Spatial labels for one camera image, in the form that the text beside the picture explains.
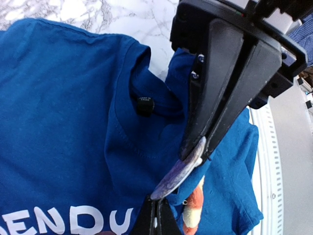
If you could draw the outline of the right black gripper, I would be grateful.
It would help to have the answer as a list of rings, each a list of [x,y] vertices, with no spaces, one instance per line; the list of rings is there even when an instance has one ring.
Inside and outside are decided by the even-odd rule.
[[[196,55],[181,159],[189,157],[201,138],[204,159],[209,159],[246,106],[259,109],[292,86],[308,56],[281,25],[287,17],[298,20],[307,14],[305,0],[179,2],[172,49]]]

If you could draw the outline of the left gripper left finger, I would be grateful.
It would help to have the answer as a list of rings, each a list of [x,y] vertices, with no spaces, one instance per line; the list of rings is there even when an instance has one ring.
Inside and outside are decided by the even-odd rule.
[[[140,209],[139,215],[132,228],[133,235],[155,235],[155,219],[157,218],[157,203],[150,196],[146,196]]]

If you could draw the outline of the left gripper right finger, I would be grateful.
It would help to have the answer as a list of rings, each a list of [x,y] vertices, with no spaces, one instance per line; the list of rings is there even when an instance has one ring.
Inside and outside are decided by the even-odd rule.
[[[181,235],[167,199],[162,199],[157,204],[157,234]]]

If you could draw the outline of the orange yellow flower brooch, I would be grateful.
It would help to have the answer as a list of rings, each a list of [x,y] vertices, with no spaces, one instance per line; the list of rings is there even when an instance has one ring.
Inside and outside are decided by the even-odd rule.
[[[187,198],[182,213],[183,233],[185,235],[195,235],[201,220],[201,213],[204,203],[203,185],[205,176],[203,176],[197,187]]]

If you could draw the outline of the blue printed t-shirt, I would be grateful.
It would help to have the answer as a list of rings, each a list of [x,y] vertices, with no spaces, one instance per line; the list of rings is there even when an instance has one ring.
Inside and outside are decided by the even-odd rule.
[[[129,235],[180,155],[194,57],[165,81],[132,37],[24,19],[0,33],[0,232]]]

